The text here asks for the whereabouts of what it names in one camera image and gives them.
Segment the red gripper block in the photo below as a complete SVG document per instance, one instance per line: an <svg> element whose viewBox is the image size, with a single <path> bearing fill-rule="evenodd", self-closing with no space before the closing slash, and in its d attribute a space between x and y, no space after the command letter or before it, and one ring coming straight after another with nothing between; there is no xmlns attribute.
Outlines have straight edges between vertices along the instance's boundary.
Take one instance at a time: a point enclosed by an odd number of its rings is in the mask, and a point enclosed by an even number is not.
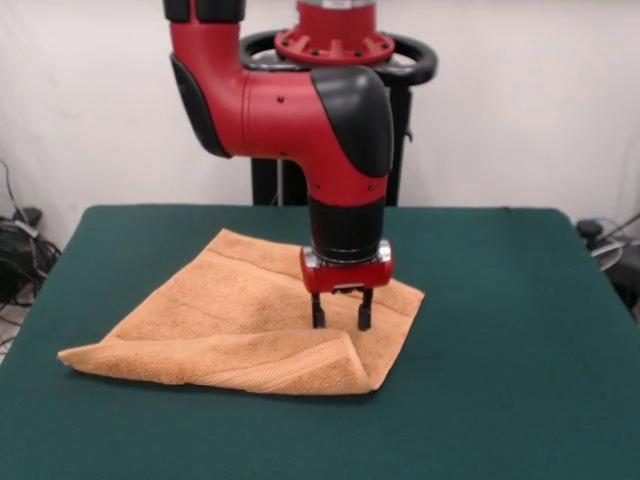
<svg viewBox="0 0 640 480"><path fill-rule="evenodd" d="M299 250L299 260L302 281L311 293L314 329L326 326L321 293L357 289L362 289L362 300L358 308L358 329L367 331L371 328L372 289L386 286L391 280L394 267L394 257L388 240L381 240L376 254L364 262L329 262L319 257L309 246Z"/></svg>

